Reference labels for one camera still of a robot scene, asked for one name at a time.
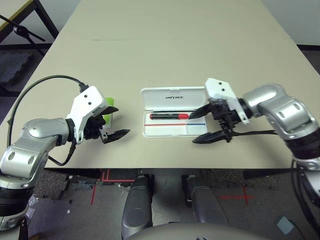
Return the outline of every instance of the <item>red marker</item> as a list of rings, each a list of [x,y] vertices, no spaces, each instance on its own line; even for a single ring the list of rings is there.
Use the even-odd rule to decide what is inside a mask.
[[[152,113],[150,114],[150,119],[155,120],[163,120],[163,119],[188,119],[189,115],[185,113],[164,113],[164,114],[157,114],[157,113]]]

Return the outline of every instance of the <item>red line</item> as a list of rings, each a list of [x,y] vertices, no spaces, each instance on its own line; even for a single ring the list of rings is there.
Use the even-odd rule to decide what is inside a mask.
[[[219,196],[220,199],[254,199],[255,196]]]
[[[106,179],[104,178],[105,172],[103,172],[102,182],[107,182],[107,183],[133,183],[135,181],[135,180],[132,180],[132,179],[109,179],[109,174],[110,174],[110,168],[108,168],[108,171],[106,172]]]
[[[96,186],[97,186],[97,185],[94,185],[94,186],[93,186],[92,197],[91,197],[91,205],[94,204],[95,195],[96,195]]]
[[[103,182],[109,182],[109,183],[133,183],[135,180],[131,179],[109,179],[109,180],[103,180]]]
[[[109,180],[109,173],[110,173],[110,168],[108,168],[108,171],[106,173],[106,180]]]
[[[243,189],[244,196],[246,197],[246,198],[245,198],[245,204],[248,205],[249,203],[248,203],[248,198],[247,198],[246,186],[243,185],[243,186],[242,186],[242,189]]]
[[[144,126],[186,126],[186,123],[144,124]]]

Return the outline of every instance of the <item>blue line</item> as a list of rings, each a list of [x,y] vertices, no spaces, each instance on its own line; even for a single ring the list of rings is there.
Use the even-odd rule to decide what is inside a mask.
[[[205,123],[187,123],[187,125],[206,125]]]

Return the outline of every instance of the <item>beige table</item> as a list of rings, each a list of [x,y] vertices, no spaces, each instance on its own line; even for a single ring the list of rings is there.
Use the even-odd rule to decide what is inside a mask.
[[[79,78],[113,97],[120,111],[110,132],[131,129],[106,145],[84,141],[65,168],[290,166],[290,151],[273,135],[202,145],[190,137],[145,138],[140,90],[147,87],[204,86],[213,77],[229,82],[241,97],[261,84],[277,83],[320,119],[319,75],[257,0],[83,0],[28,84],[55,74]],[[13,140],[28,120],[66,117],[78,93],[78,86],[64,79],[34,88],[18,109]],[[207,122],[211,132],[219,130],[210,116]],[[268,129],[264,117],[236,127]],[[0,147],[3,152],[5,137]],[[69,145],[56,147],[51,155],[63,161],[68,150]],[[51,161],[46,166],[56,167]]]

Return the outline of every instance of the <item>white wall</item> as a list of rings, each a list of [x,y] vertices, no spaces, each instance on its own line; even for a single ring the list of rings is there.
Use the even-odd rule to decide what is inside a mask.
[[[63,28],[80,2],[80,0],[40,1],[59,31]],[[292,37],[296,44],[320,45],[320,0],[261,1],[266,5],[274,18]],[[22,22],[22,24],[30,31],[46,39],[46,43],[53,42],[52,36],[35,12],[29,15]],[[7,45],[27,43],[27,40],[15,35],[14,33],[11,33],[1,44]]]
[[[261,0],[296,44],[320,45],[320,0]]]
[[[40,0],[44,9],[48,13],[49,17],[53,21],[56,28],[60,31],[63,26],[68,21],[69,17],[72,15],[76,9],[78,3],[81,0]],[[43,24],[38,14],[33,11],[22,23],[23,26],[27,27],[29,31],[34,32],[40,37],[45,39],[45,43],[52,43],[54,38],[51,36],[50,32],[47,30],[46,26]],[[36,43],[43,43],[40,40],[31,37]],[[17,36],[12,32],[5,40],[3,40],[1,45],[9,44],[28,44],[29,42]]]

